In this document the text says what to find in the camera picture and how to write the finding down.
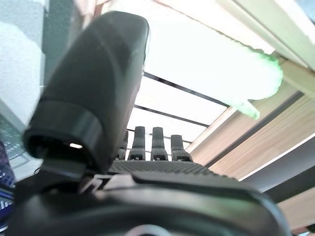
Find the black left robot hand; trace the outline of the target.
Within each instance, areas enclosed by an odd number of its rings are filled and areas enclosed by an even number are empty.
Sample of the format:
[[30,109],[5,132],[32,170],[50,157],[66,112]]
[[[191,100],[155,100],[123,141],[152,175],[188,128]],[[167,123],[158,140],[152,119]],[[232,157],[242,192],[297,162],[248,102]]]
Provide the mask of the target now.
[[117,160],[143,74],[149,25],[111,11],[76,39],[23,134],[43,163],[16,183],[8,236],[289,236],[265,194],[189,161]]

